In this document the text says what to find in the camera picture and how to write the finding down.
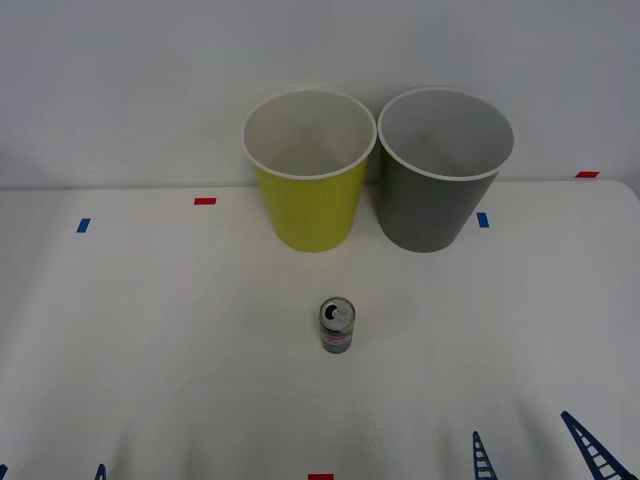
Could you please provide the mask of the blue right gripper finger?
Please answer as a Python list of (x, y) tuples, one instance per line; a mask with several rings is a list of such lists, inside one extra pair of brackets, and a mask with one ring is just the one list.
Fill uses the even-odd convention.
[(568, 411), (561, 418), (574, 439), (592, 477), (595, 480), (637, 480), (631, 473)]
[(476, 480), (497, 480), (497, 474), (477, 431), (473, 432), (472, 439), (474, 478)]

